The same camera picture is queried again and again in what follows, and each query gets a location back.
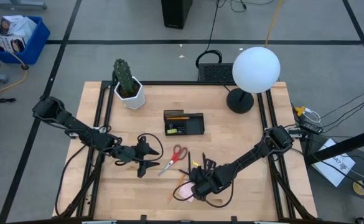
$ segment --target white paper sign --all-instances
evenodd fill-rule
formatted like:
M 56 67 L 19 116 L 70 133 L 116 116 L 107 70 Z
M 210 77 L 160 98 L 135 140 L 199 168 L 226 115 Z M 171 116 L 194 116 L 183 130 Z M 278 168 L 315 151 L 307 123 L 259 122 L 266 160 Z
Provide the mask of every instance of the white paper sign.
M 334 144 L 335 142 L 332 139 L 328 139 L 327 142 L 325 142 L 324 145 L 320 148 L 320 150 L 327 150 L 328 147 L 333 146 Z M 355 165 L 355 161 L 351 159 L 346 153 L 330 159 L 326 159 L 324 162 L 334 166 L 345 175 L 348 174 L 350 169 L 352 169 L 352 167 Z M 324 164 L 322 162 L 317 162 L 315 164 L 312 164 L 312 166 L 336 187 L 338 187 L 338 185 L 345 177 L 335 169 L 329 167 L 327 164 Z

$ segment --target red scissors handle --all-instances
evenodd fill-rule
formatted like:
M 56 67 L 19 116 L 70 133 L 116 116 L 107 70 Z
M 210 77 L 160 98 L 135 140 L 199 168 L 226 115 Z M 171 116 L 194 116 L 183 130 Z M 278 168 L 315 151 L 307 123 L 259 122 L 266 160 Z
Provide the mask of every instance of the red scissors handle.
M 182 160 L 186 157 L 188 153 L 188 150 L 186 147 L 182 147 L 180 145 L 175 145 L 174 146 L 174 155 L 172 156 L 172 161 L 176 162 L 179 160 Z

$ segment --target wooden table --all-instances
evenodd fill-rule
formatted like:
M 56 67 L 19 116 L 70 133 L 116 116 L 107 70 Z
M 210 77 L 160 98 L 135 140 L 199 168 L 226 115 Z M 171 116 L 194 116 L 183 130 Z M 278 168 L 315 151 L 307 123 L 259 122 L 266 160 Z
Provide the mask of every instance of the wooden table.
M 95 117 L 100 82 L 86 82 L 83 89 L 77 118 L 92 126 Z M 138 110 L 125 108 L 120 100 L 114 97 L 111 112 L 111 134 L 123 138 L 124 145 L 136 145 L 137 136 L 141 133 L 155 134 L 164 145 L 164 156 L 159 160 L 161 165 L 149 168 L 147 174 L 136 177 L 138 165 L 131 162 L 125 166 L 114 165 L 114 159 L 107 157 L 103 164 L 101 180 L 96 202 L 94 219 L 139 220 L 147 215 L 148 220 L 221 220 L 228 221 L 231 216 L 238 220 L 277 220 L 273 190 L 268 161 L 261 159 L 238 174 L 235 180 L 235 192 L 231 203 L 225 208 L 213 208 L 205 202 L 194 200 L 167 203 L 169 194 L 181 178 L 177 169 L 187 168 L 187 159 L 179 161 L 173 167 L 157 176 L 172 156 L 175 144 L 188 147 L 192 159 L 202 163 L 202 153 L 218 164 L 232 162 L 259 142 L 263 133 L 257 97 L 254 95 L 254 106 L 245 114 L 235 114 L 226 105 L 227 90 L 223 86 L 198 85 L 153 85 L 144 86 L 146 104 Z M 273 103 L 279 125 L 294 123 L 289 96 L 284 82 L 277 83 L 272 89 Z M 264 104 L 269 113 L 266 97 Z M 165 136 L 164 110 L 183 109 L 185 113 L 204 113 L 205 134 L 198 136 Z M 149 144 L 161 151 L 156 140 L 147 137 Z M 68 158 L 81 147 L 78 139 L 71 140 Z M 299 141 L 295 149 L 301 150 Z M 59 198 L 59 210 L 63 211 L 76 193 L 80 190 L 88 149 L 81 152 L 69 165 Z M 301 154 L 290 150 L 284 155 L 291 190 L 306 207 L 316 216 L 316 210 L 306 167 Z M 210 202 L 225 203 L 230 196 L 230 188 L 207 198 Z M 287 216 L 284 194 L 284 216 Z M 85 200 L 84 214 L 90 194 Z

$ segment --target potted cactus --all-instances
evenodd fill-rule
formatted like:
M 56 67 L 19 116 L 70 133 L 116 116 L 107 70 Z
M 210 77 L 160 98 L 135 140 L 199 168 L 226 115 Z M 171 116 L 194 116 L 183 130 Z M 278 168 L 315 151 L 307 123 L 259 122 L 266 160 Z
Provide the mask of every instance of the potted cactus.
M 123 59 L 117 59 L 114 63 L 113 75 L 118 80 L 115 93 L 123 101 L 124 106 L 134 110 L 143 106 L 146 102 L 143 86 L 131 75 L 128 63 Z

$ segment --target white pot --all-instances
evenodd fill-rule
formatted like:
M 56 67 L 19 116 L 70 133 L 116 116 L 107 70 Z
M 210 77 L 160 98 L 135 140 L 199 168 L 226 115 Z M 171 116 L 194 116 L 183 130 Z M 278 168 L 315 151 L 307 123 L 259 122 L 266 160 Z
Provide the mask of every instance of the white pot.
M 136 94 L 136 96 L 129 97 L 129 98 L 122 98 L 118 93 L 118 88 L 120 86 L 119 82 L 117 83 L 117 86 L 115 87 L 114 91 L 115 91 L 115 94 L 117 94 L 117 96 L 122 100 L 125 107 L 127 107 L 129 109 L 137 110 L 141 106 L 144 105 L 144 103 L 146 102 L 146 99 L 144 97 L 143 85 L 135 77 L 132 77 L 132 78 L 140 85 L 140 89 L 139 89 L 138 93 Z

